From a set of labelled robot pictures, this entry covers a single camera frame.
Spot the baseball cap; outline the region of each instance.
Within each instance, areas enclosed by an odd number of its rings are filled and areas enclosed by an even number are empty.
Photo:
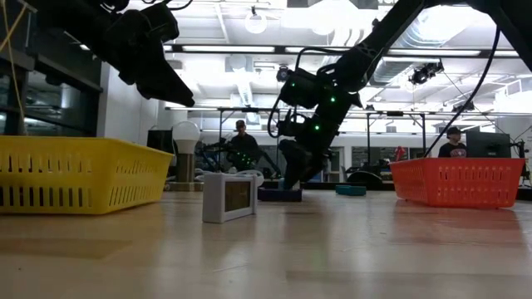
[[[462,134],[462,131],[460,131],[460,129],[456,128],[456,127],[451,127],[447,130],[447,136],[449,135],[457,135],[457,134]]]

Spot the yellow plastic basket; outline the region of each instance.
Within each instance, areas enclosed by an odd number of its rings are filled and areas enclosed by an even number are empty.
[[[104,138],[0,136],[0,213],[103,214],[155,202],[171,158]]]

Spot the red plastic basket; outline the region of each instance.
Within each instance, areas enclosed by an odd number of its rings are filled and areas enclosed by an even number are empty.
[[[524,159],[414,159],[392,163],[397,196],[432,207],[514,205]]]

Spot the man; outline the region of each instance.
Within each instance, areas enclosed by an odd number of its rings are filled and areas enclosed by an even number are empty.
[[[466,158],[467,148],[460,142],[461,137],[462,132],[458,128],[449,128],[447,130],[447,139],[449,142],[440,147],[438,158]]]
[[[236,130],[239,134],[231,140],[233,147],[238,151],[254,156],[259,151],[259,145],[252,135],[246,133],[246,123],[243,120],[237,121]]]

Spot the monitor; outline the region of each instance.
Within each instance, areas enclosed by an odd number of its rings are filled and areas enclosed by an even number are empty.
[[[511,158],[511,141],[508,134],[467,131],[468,158]]]

